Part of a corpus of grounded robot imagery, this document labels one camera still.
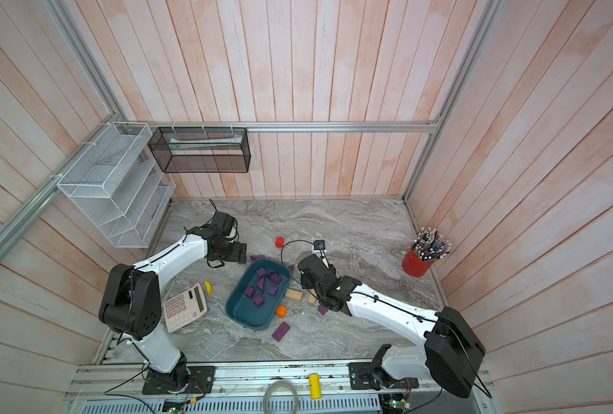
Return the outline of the teal plastic storage bin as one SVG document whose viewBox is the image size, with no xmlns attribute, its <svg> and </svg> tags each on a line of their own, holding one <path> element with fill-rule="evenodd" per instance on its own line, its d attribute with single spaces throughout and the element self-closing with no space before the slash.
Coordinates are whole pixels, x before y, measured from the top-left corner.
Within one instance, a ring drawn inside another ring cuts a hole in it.
<svg viewBox="0 0 613 414">
<path fill-rule="evenodd" d="M 263 331 L 282 303 L 291 278 L 287 267 L 268 259 L 251 262 L 225 304 L 225 313 L 242 326 Z"/>
</svg>

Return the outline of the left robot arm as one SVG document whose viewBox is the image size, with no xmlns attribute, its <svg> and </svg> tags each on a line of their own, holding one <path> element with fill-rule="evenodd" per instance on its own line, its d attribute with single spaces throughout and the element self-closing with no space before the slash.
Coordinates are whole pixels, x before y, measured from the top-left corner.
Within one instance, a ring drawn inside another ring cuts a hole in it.
<svg viewBox="0 0 613 414">
<path fill-rule="evenodd" d="M 168 393 L 188 389 L 189 369 L 184 353 L 173 345 L 162 326 L 161 290 L 185 268 L 206 260 L 217 269 L 240 263 L 246 245 L 239 241 L 238 221 L 215 211 L 202 225 L 152 257 L 133 265 L 118 264 L 108 275 L 99 320 L 127 340 L 148 363 L 147 381 Z"/>
</svg>

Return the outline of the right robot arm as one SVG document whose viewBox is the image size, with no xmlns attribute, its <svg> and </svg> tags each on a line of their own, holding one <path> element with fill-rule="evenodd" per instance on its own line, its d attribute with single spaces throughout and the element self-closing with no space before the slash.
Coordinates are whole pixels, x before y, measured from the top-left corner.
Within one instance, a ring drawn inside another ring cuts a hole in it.
<svg viewBox="0 0 613 414">
<path fill-rule="evenodd" d="M 472 394 L 486 350 L 460 312 L 449 306 L 425 310 L 390 298 L 358 279 L 337 276 L 321 255 L 308 255 L 298 269 L 301 286 L 313 290 L 320 305 L 379 324 L 412 344 L 380 346 L 372 362 L 353 367 L 353 386 L 380 391 L 430 378 L 458 398 Z"/>
</svg>

